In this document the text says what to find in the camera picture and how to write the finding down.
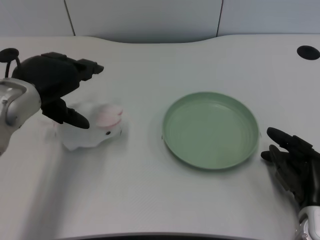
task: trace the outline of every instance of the plush bunny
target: plush bunny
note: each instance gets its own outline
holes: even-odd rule
[[[79,147],[94,148],[102,141],[121,134],[123,110],[119,106],[83,102],[70,107],[81,113],[90,123],[89,129],[78,128],[68,123],[58,124],[57,135],[70,151]]]

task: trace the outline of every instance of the white tabletop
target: white tabletop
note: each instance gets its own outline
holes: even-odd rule
[[[86,58],[104,71],[82,82],[67,103],[94,98],[124,108],[122,136],[97,148],[65,150],[38,112],[0,158],[0,236],[6,240],[81,239],[126,233],[195,233],[290,240],[292,196],[259,153],[267,127],[320,149],[320,35],[237,35],[194,43],[126,44],[91,37],[0,38],[23,61],[46,52]],[[0,66],[4,76],[5,65]],[[166,109],[194,92],[230,95],[256,116],[253,158],[225,171],[175,159],[161,139]]]

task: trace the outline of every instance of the bunny ear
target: bunny ear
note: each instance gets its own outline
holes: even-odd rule
[[[122,112],[123,110],[119,106],[105,104],[98,112],[96,125],[102,128],[113,127],[121,122]]]

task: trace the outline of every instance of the green plastic plate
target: green plastic plate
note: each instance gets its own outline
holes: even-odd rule
[[[166,112],[162,135],[182,161],[202,169],[225,169],[255,151],[259,127],[238,100],[215,92],[198,92],[176,101]]]

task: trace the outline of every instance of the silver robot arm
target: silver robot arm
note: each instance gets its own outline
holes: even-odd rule
[[[11,135],[40,107],[40,95],[32,84],[15,78],[0,80],[0,156]]]
[[[0,63],[6,63],[5,77],[0,79],[0,156],[6,151],[11,135],[39,109],[59,124],[88,129],[89,121],[68,108],[61,97],[104,70],[94,61],[74,60],[57,52],[33,56],[21,63],[18,56],[15,48],[0,51]],[[9,77],[12,61],[16,61],[17,67]]]

